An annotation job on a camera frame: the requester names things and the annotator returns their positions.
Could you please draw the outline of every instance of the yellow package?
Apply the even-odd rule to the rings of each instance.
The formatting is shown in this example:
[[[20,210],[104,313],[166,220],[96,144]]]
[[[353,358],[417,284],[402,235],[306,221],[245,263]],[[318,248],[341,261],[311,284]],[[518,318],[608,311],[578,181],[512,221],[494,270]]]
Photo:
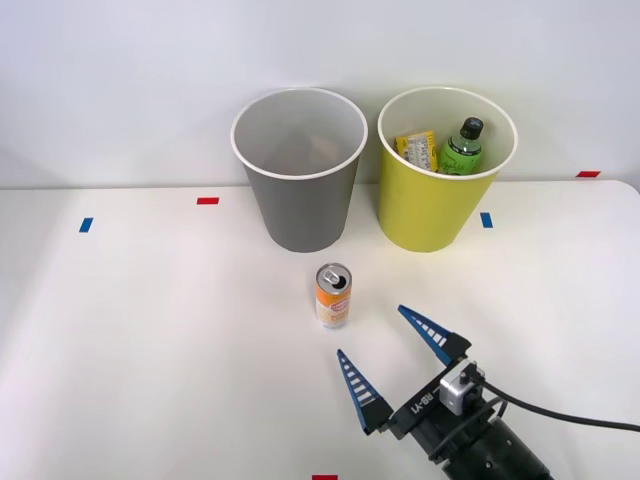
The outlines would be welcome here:
[[[398,155],[416,167],[430,172],[438,171],[436,158],[436,136],[433,130],[396,138]]]

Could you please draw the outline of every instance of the plastic bottle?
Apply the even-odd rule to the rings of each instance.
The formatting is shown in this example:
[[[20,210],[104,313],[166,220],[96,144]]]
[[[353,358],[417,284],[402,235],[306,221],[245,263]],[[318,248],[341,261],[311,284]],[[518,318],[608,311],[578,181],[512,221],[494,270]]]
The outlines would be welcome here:
[[[469,117],[464,121],[460,133],[449,137],[438,157],[440,173],[447,175],[471,175],[482,158],[480,132],[482,120]]]

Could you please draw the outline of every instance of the yellow bin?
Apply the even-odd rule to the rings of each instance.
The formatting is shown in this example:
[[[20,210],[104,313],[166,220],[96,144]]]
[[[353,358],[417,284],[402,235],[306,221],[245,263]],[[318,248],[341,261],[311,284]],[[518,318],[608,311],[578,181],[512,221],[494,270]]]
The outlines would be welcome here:
[[[433,130],[440,152],[467,117],[484,122],[483,158],[474,175],[428,172],[394,149],[398,136]],[[453,242],[518,147],[516,126],[502,108],[452,87],[417,88],[394,97],[380,112],[378,135],[383,146],[380,226],[393,243],[414,252],[433,252]]]

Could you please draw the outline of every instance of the can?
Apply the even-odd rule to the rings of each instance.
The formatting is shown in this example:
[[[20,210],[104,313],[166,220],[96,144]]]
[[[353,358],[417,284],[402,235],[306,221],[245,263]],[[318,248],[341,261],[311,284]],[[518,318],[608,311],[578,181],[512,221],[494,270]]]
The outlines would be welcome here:
[[[430,172],[438,171],[433,130],[396,138],[396,151],[407,162]]]
[[[344,325],[351,302],[351,272],[339,263],[327,263],[316,274],[316,314],[325,327]]]

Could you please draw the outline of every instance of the trash bin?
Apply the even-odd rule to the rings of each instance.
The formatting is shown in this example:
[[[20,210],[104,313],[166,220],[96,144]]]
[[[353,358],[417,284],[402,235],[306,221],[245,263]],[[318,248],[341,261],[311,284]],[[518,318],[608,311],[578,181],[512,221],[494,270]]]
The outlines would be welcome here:
[[[231,144],[277,244],[313,252],[340,238],[367,132],[353,102],[318,88],[277,91],[238,114]]]
[[[468,117],[484,122],[483,157],[473,175],[429,172],[394,149],[398,136],[433,130],[439,153]],[[453,242],[518,146],[516,127],[502,108],[451,87],[417,88],[391,99],[378,117],[378,135],[383,145],[380,226],[392,242],[415,252],[433,252]]]

